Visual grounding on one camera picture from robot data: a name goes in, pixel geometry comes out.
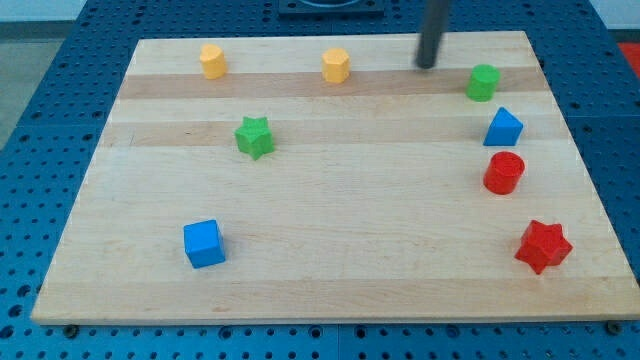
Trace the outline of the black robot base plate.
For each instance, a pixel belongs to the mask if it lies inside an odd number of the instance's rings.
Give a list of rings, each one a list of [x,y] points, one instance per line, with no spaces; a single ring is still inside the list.
[[[277,0],[280,17],[306,15],[382,15],[385,0]]]

